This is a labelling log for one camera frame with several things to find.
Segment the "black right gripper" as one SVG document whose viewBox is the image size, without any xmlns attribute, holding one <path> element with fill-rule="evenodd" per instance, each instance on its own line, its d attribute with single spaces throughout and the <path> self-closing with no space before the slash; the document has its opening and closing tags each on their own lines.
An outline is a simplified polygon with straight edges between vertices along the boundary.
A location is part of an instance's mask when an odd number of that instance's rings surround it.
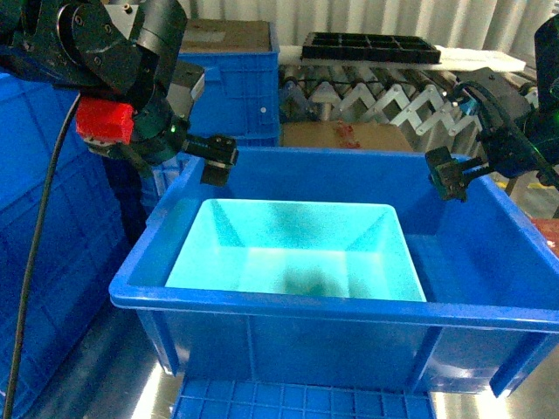
<svg viewBox="0 0 559 419">
<path fill-rule="evenodd" d="M 490 130 L 479 134 L 489 165 L 481 157 L 466 160 L 454 158 L 446 147 L 435 148 L 425 153 L 429 169 L 429 180 L 439 197 L 444 201 L 465 202 L 470 183 L 492 169 L 497 173 L 513 178 L 527 172 L 539 171 L 542 166 L 536 161 L 532 151 L 537 149 L 547 163 L 558 164 L 558 128 L 539 127 L 528 130 L 528 140 L 532 147 L 521 145 L 521 141 L 505 130 Z"/>
</svg>

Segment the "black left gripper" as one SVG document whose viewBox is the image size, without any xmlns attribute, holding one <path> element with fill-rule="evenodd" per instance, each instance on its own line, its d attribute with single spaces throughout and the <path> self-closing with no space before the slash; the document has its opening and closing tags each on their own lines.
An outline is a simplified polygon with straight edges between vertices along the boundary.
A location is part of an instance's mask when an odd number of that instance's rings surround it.
<svg viewBox="0 0 559 419">
<path fill-rule="evenodd" d="M 129 145 L 86 139 L 87 146 L 95 154 L 129 162 L 141 175 L 150 175 L 154 166 L 175 157 L 183 149 L 186 154 L 204 160 L 201 183 L 223 187 L 228 182 L 238 160 L 236 140 L 220 134 L 207 138 L 187 134 L 190 123 L 174 113 L 167 93 L 154 92 L 143 109 L 134 109 L 133 121 Z"/>
</svg>

